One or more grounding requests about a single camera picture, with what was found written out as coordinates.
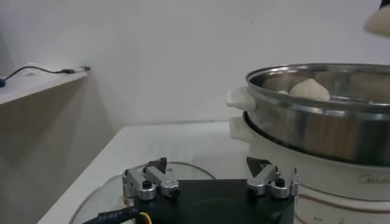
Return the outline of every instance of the white shelf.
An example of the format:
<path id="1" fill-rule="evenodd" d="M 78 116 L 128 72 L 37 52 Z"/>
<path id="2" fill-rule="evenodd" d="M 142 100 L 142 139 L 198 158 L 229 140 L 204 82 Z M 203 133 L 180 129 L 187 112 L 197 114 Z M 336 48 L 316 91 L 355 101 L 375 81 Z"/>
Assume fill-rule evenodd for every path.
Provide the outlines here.
<path id="1" fill-rule="evenodd" d="M 87 72 L 75 74 L 15 75 L 0 88 L 0 105 L 44 91 L 87 76 Z"/>

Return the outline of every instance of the black cable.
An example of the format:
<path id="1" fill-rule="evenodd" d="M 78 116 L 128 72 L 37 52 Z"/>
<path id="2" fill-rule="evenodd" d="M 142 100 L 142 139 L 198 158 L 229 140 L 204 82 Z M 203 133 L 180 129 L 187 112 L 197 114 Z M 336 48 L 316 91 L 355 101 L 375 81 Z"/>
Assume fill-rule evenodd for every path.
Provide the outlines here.
<path id="1" fill-rule="evenodd" d="M 25 67 L 19 68 L 18 70 L 16 70 L 12 74 L 8 75 L 7 78 L 5 78 L 4 80 L 7 81 L 9 78 L 11 78 L 12 76 L 16 75 L 20 71 L 25 70 L 25 69 L 29 69 L 29 68 L 41 70 L 41 71 L 44 71 L 44 72 L 47 72 L 47 73 L 51 73 L 51 74 L 63 73 L 62 71 L 55 71 L 55 72 L 53 72 L 53 71 L 49 71 L 49 70 L 46 70 L 46 69 L 43 69 L 43 68 L 39 68 L 39 67 L 36 67 L 36 66 L 25 66 Z"/>
<path id="2" fill-rule="evenodd" d="M 47 72 L 47 73 L 50 73 L 50 74 L 74 74 L 74 73 L 77 73 L 77 72 L 91 70 L 90 67 L 86 67 L 86 66 L 79 67 L 77 69 L 62 69 L 62 70 L 59 70 L 59 71 L 49 71 L 47 69 L 36 67 L 36 66 L 24 66 L 22 68 L 19 68 L 15 72 L 11 73 L 10 75 L 8 75 L 7 78 L 0 79 L 0 88 L 5 87 L 5 82 L 8 79 L 12 78 L 14 75 L 16 75 L 17 73 L 19 73 L 20 71 L 25 70 L 25 69 L 37 69 L 37 70 L 41 70 L 41 71 L 44 71 L 44 72 Z"/>
<path id="3" fill-rule="evenodd" d="M 83 222 L 83 224 L 119 224 L 134 219 L 140 214 L 138 208 L 131 206 L 123 209 L 101 212 L 97 217 Z"/>

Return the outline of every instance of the pot rim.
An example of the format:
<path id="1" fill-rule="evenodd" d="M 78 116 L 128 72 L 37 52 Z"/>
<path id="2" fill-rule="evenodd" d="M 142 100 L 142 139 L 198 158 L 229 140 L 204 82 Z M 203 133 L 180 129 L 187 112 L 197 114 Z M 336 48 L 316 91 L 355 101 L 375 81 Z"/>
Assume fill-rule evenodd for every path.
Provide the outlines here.
<path id="1" fill-rule="evenodd" d="M 390 114 L 390 103 L 362 103 L 362 102 L 337 102 L 331 100 L 321 99 L 309 99 L 304 97 L 294 97 L 289 94 L 278 93 L 273 90 L 265 89 L 257 86 L 251 82 L 254 77 L 259 75 L 269 75 L 271 71 L 288 70 L 291 68 L 297 69 L 310 69 L 310 68 L 353 68 L 360 71 L 370 71 L 381 75 L 390 76 L 390 66 L 388 65 L 375 65 L 375 64 L 353 64 L 353 63 L 307 63 L 307 64 L 290 64 L 272 66 L 267 68 L 257 69 L 246 75 L 246 82 L 248 84 L 249 91 L 255 97 L 260 97 L 261 100 L 265 100 L 275 105 L 283 105 L 287 108 L 314 108 L 329 109 L 336 111 L 359 111 L 364 113 L 375 114 Z"/>

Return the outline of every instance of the cable on shelf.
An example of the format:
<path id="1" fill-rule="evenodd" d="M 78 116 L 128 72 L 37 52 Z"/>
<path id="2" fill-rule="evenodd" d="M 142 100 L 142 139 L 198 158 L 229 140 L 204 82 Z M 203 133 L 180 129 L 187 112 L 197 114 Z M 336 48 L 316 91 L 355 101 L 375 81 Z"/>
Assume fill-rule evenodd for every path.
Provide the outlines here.
<path id="1" fill-rule="evenodd" d="M 43 72 L 47 72 L 47 73 L 50 73 L 50 74 L 75 74 L 75 73 L 78 73 L 78 72 L 84 72 L 84 71 L 91 70 L 91 68 L 87 67 L 87 66 L 79 67 L 77 69 L 62 69 L 62 70 L 59 70 L 59 71 L 49 71 L 47 69 L 36 67 L 36 66 L 24 66 L 24 67 L 19 68 L 15 72 L 11 73 L 10 75 L 8 75 L 6 78 L 0 79 L 0 88 L 5 87 L 5 83 L 6 83 L 6 81 L 8 79 L 12 78 L 14 75 L 16 75 L 17 73 L 19 73 L 19 72 L 21 72 L 22 70 L 25 70 L 25 69 L 36 69 L 36 70 L 41 70 Z"/>

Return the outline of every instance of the screw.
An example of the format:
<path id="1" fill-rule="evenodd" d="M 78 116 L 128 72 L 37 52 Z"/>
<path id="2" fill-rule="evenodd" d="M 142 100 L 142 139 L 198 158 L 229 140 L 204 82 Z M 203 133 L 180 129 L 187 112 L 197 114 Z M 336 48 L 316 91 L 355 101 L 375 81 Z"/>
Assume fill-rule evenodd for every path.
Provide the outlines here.
<path id="1" fill-rule="evenodd" d="M 278 178 L 275 180 L 275 185 L 277 187 L 284 187 L 285 186 L 285 180 L 282 178 Z"/>
<path id="2" fill-rule="evenodd" d="M 145 180 L 142 182 L 142 188 L 143 189 L 150 189 L 152 187 L 152 182 L 149 180 Z"/>

